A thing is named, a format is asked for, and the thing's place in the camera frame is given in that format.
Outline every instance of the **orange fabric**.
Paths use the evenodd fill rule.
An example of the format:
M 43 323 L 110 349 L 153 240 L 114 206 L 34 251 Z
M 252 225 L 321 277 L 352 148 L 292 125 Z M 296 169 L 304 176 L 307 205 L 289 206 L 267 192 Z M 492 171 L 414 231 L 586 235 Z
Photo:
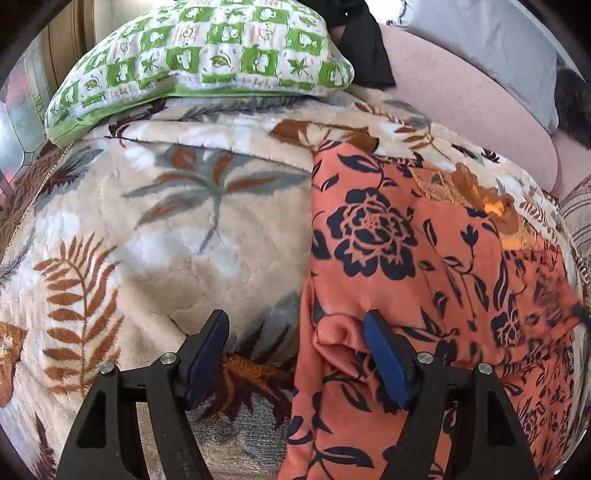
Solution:
M 371 309 L 417 351 L 458 367 L 493 365 L 540 476 L 549 478 L 562 456 L 574 384 L 572 328 L 582 307 L 561 253 L 543 239 L 536 249 L 503 251 L 487 214 L 425 197 L 411 172 L 423 167 L 417 153 L 381 158 L 340 142 L 319 148 L 280 480 L 378 480 L 395 455 L 406 412 L 388 398 L 368 355 L 361 319 Z M 453 423 L 449 405 L 433 479 L 443 478 Z

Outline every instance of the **metal screw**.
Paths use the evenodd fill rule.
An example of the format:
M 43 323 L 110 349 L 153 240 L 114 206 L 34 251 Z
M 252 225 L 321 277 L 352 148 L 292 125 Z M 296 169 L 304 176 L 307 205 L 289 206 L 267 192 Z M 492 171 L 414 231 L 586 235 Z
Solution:
M 113 370 L 115 370 L 115 364 L 113 362 L 105 362 L 99 367 L 99 371 L 103 375 L 109 375 Z
M 177 354 L 176 353 L 165 353 L 163 356 L 160 357 L 160 362 L 163 365 L 172 365 L 177 361 Z
M 422 364 L 428 365 L 433 363 L 433 355 L 427 352 L 421 352 L 417 355 L 417 360 Z
M 489 364 L 478 365 L 478 370 L 481 374 L 490 375 L 492 373 L 492 367 Z

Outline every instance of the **fleece blanket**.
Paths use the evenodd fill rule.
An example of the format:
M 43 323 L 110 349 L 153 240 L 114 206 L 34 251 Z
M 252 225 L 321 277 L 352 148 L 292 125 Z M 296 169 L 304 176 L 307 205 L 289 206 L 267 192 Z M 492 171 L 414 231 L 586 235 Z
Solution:
M 404 102 L 354 89 L 323 101 L 145 105 L 40 159 L 2 213 L 0 424 L 39 478 L 53 478 L 102 362 L 148 365 L 215 308 L 232 331 L 206 402 L 188 414 L 193 432 L 215 478 L 276 476 L 310 245 L 321 247 L 311 228 L 313 154 L 327 140 L 464 167 L 487 189 L 506 244 L 521 248 L 538 232 L 587 294 L 562 219 L 531 176 Z M 581 328 L 573 357 L 569 439 L 584 428 L 588 396 Z M 139 422 L 150 475 L 163 478 L 146 408 Z

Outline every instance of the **pillow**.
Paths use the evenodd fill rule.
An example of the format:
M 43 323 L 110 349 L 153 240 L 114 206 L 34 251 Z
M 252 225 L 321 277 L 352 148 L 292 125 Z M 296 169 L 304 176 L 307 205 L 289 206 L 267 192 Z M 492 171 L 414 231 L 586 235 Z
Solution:
M 394 25 L 486 73 L 556 130 L 556 48 L 513 0 L 405 0 L 392 16 Z
M 323 96 L 352 80 L 322 17 L 295 0 L 185 0 L 134 19 L 84 55 L 45 125 L 63 148 L 101 119 L 158 98 Z

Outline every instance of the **black cloth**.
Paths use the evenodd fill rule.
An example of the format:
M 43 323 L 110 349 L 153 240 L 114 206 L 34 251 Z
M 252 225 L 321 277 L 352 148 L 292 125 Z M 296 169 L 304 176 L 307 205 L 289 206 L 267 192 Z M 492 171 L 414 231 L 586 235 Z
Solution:
M 364 0 L 298 0 L 315 10 L 328 28 L 345 25 L 338 48 L 355 69 L 353 83 L 385 89 L 396 86 L 382 32 Z

